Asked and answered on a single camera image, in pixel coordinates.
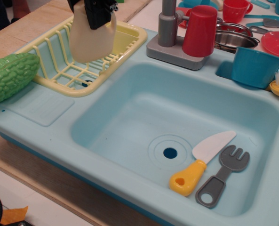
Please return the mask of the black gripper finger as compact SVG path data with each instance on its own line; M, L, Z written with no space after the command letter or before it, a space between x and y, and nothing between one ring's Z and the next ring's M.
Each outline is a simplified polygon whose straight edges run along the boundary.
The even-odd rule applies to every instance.
M77 3L77 0L67 0L70 10L74 12L74 5Z
M96 30L111 21L112 14L118 10L115 0L85 0L85 12L89 26Z

